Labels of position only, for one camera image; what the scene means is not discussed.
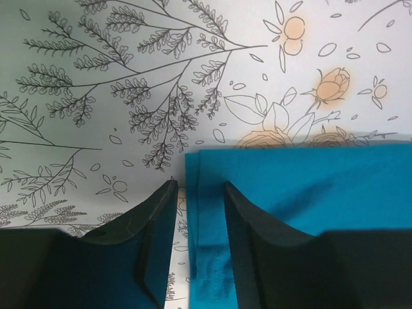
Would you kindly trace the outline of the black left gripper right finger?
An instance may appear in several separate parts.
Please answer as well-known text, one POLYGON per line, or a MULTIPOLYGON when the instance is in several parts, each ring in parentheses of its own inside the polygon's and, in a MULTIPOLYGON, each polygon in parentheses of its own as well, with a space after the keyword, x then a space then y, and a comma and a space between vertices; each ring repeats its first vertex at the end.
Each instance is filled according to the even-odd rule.
POLYGON ((239 308, 410 308, 411 230, 312 236, 224 188, 239 308))

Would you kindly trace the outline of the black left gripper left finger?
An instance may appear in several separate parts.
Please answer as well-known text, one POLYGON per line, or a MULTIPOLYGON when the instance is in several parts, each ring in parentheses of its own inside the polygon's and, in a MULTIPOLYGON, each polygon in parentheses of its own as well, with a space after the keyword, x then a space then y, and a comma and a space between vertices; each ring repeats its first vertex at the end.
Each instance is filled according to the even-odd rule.
POLYGON ((2 308, 163 308, 178 184, 81 238, 59 229, 1 231, 2 308))

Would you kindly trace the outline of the blue t shirt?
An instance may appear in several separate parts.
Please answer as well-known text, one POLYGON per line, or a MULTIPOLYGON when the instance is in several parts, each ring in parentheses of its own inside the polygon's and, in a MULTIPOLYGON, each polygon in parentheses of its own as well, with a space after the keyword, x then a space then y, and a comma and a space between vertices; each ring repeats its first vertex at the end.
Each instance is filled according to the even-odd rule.
POLYGON ((309 234, 411 226, 411 145, 216 149, 185 156, 191 308, 236 308, 223 188, 309 234))

